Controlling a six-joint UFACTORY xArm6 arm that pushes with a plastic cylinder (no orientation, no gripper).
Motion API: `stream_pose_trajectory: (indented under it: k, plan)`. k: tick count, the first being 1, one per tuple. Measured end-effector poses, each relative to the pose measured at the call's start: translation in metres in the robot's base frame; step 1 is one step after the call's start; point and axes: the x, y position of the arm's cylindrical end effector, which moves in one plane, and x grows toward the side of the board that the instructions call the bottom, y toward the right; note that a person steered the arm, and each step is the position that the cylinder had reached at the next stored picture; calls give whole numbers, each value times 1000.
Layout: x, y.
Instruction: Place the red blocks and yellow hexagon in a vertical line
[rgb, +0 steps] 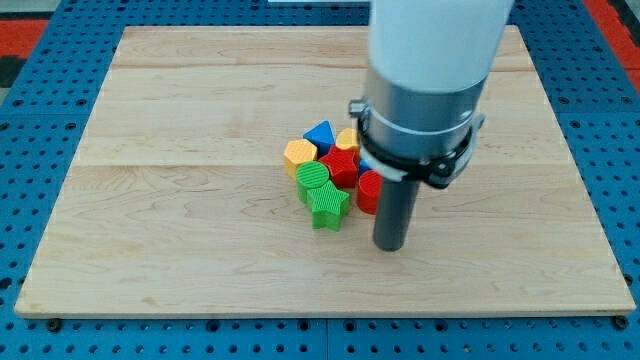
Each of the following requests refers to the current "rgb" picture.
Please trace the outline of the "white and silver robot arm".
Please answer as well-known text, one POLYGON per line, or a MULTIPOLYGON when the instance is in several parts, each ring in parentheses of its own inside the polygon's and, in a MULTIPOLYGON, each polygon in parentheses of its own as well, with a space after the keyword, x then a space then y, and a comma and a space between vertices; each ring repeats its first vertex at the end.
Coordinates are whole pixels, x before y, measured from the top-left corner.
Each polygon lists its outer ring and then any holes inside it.
POLYGON ((401 158, 453 150, 471 127, 512 0, 373 0, 368 138, 401 158))

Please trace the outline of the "blue block behind arm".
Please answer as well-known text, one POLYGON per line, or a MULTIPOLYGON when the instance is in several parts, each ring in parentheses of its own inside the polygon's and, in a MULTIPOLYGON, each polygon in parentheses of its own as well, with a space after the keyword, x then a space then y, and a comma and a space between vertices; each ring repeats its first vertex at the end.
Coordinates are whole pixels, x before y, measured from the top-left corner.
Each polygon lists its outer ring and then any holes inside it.
POLYGON ((368 163, 364 159, 359 160, 359 165, 358 165, 359 175, 362 175, 363 173, 369 171, 370 169, 371 167, 368 165, 368 163))

